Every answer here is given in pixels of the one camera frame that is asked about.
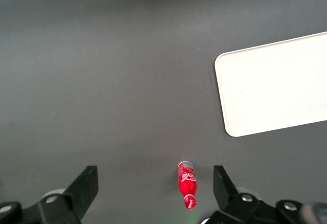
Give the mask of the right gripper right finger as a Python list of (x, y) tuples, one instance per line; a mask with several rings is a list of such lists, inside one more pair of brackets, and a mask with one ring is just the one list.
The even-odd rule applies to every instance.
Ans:
[(284, 199), (270, 206), (251, 193), (239, 192), (221, 165), (214, 166), (213, 191), (219, 210), (208, 223), (326, 223), (326, 203)]

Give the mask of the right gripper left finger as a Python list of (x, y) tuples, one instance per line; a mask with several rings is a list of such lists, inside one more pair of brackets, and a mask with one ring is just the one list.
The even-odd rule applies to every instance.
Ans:
[(66, 189), (52, 190), (28, 208), (2, 202), (1, 223), (81, 223), (98, 190), (97, 166), (87, 166)]

